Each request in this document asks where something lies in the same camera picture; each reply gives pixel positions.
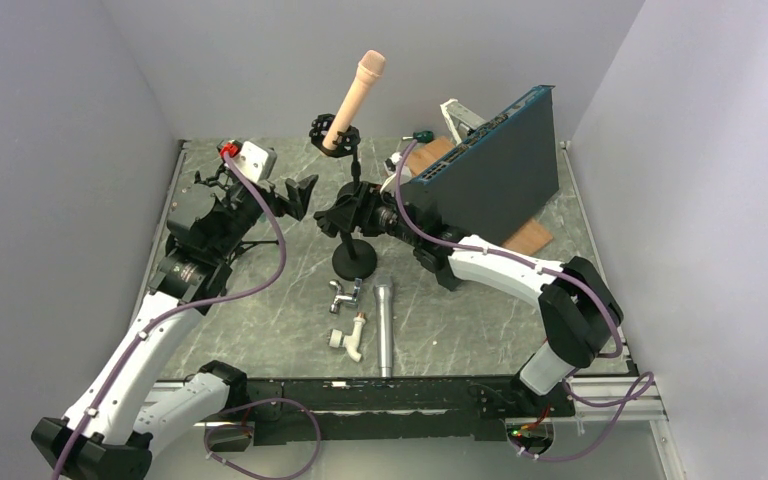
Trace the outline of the black clip microphone stand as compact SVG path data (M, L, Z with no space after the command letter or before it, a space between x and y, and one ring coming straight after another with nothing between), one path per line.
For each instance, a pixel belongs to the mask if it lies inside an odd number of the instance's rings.
M334 272L342 279L366 279L377 268L374 247L354 237L356 231L369 224L374 206L373 191L373 185L367 181L347 183L338 191L332 206L313 215L323 234L340 239L331 261Z

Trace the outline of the silver mesh-head microphone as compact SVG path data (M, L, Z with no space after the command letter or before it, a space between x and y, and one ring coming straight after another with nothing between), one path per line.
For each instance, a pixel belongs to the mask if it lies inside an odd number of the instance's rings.
M378 330L378 365L381 378L393 376L393 282L379 275L373 282Z

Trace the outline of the black shock-mount tripod stand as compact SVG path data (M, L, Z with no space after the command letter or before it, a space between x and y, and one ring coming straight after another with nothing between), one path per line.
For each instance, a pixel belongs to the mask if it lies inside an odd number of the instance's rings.
M222 203L229 178L236 177L224 166L219 166L211 176L197 171L193 184L183 188L173 202L174 209L167 220L170 237L174 239L172 245L201 262L233 262L245 252L243 238L258 222L250 229L230 226Z

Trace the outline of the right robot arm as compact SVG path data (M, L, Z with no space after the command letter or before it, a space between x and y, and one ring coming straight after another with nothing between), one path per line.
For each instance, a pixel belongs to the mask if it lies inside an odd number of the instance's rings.
M495 245L445 223L434 209L402 204L377 185L343 190L327 209L315 212L329 237L388 235L410 245L414 258L438 283L453 290L463 282L491 287L532 305L540 314L545 340L512 379L517 411L534 415L550 392L577 370L589 367L619 336L624 314L589 260L541 260Z

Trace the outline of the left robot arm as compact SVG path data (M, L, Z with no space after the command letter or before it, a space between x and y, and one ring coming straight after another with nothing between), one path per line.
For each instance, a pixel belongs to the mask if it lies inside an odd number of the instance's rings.
M249 399L246 374L211 361L154 404L147 397L165 365L212 306L230 300L233 262L261 218L302 219L316 176L269 181L233 173L196 178L172 200L166 253L122 342L79 399L60 417L41 419L34 446L56 479L142 479L154 460L194 423L239 417Z

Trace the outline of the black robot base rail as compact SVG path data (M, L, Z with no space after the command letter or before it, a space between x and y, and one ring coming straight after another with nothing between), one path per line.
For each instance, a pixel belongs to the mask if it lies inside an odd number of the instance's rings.
M509 430L575 413L561 386L538 396L510 375L251 378L245 396L206 419L246 420L255 445L273 446L316 439L504 441Z

